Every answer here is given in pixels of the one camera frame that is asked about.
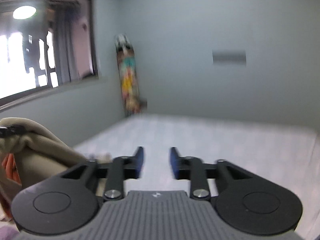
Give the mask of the beige zip hoodie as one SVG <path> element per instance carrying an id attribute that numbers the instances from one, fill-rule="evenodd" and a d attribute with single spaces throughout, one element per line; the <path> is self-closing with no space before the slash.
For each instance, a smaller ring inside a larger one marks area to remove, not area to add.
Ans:
<path id="1" fill-rule="evenodd" d="M 86 160 L 44 126 L 26 118 L 1 119 L 1 163 L 10 153 L 20 176 L 20 191 Z"/>

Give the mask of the polka dot bed sheet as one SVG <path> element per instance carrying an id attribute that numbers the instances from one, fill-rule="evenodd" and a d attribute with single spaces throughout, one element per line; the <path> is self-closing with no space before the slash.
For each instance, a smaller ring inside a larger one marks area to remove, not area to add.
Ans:
<path id="1" fill-rule="evenodd" d="M 187 190 L 175 180 L 169 151 L 205 163 L 224 159 L 294 192 L 303 204 L 297 233 L 304 239 L 319 236 L 319 133 L 299 126 L 260 124 L 185 116 L 137 115 L 118 122 L 76 146 L 87 157 L 109 153 L 133 155 L 144 148 L 138 180 L 125 188 L 143 191 Z"/>

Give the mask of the purple garment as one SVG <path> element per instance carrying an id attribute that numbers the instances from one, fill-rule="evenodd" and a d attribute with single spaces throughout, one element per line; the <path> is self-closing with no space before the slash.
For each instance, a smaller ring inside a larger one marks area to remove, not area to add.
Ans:
<path id="1" fill-rule="evenodd" d="M 19 231 L 12 226 L 4 225 L 0 227 L 0 240 L 13 240 L 18 234 Z"/>

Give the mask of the orange garment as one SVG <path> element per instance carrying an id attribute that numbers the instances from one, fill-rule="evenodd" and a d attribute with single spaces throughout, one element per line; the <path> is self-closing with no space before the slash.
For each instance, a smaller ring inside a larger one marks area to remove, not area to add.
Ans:
<path id="1" fill-rule="evenodd" d="M 22 187 L 13 154 L 7 154 L 1 163 L 1 207 L 5 220 L 12 219 L 11 202 Z"/>

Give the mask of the dark framed window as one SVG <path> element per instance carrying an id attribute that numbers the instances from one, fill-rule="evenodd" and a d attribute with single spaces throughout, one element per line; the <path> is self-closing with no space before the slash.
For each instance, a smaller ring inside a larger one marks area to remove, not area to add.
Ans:
<path id="1" fill-rule="evenodd" d="M 1 0 L 1 105 L 97 77 L 92 0 Z"/>

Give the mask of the grey wall vent plate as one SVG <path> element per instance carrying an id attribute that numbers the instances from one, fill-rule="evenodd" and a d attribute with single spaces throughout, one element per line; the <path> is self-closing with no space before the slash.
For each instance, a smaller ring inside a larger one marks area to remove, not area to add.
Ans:
<path id="1" fill-rule="evenodd" d="M 246 64 L 245 51 L 213 51 L 213 64 Z"/>

